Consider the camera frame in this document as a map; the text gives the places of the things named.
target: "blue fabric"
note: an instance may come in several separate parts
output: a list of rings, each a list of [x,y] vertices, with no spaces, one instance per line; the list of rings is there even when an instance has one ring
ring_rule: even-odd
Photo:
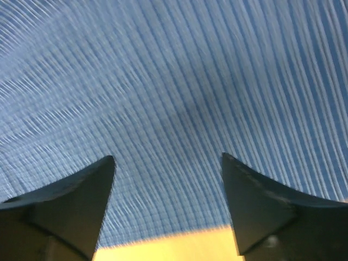
[[[111,154],[107,246],[229,223],[222,152],[348,196],[345,1],[12,0],[0,17],[0,200]]]

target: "striped fabric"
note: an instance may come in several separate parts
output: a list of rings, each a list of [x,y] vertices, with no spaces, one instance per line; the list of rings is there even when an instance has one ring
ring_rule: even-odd
[[[100,246],[220,226],[223,151],[342,200],[347,6],[1,1],[0,200],[112,154]]]

